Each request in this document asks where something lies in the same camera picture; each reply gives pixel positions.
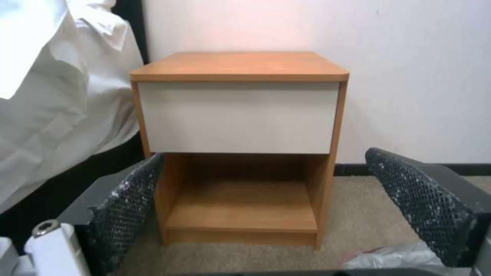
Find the white sheet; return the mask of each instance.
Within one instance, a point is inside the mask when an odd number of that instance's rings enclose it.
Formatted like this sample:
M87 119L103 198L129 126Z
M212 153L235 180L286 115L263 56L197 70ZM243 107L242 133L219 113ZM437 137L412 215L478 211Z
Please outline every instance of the white sheet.
M110 13L113 5L70 2L20 89L0 99L0 213L45 180L137 132L128 72L142 60L129 24ZM13 123L17 117L22 120ZM26 143L46 128L50 135Z

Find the drawer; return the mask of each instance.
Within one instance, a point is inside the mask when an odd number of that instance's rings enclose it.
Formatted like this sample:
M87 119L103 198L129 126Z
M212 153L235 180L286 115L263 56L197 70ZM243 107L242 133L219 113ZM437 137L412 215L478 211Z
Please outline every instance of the drawer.
M329 153L339 83L138 83L151 152Z

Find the carpet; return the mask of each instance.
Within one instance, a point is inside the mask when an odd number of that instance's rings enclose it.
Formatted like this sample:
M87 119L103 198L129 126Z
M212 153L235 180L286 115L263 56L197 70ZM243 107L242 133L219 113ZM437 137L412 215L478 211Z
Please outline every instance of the carpet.
M491 176L467 179L491 193ZM374 177L336 177L324 243L319 251L313 247L238 244L164 247L152 216L115 274L159 276L337 269L346 253L417 241L417 235Z

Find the bedside table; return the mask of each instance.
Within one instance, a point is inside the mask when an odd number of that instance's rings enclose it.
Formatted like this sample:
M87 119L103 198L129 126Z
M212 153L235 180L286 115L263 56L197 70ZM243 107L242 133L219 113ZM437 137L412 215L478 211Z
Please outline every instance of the bedside table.
M322 243L349 73L312 52L177 53L131 72L162 239Z

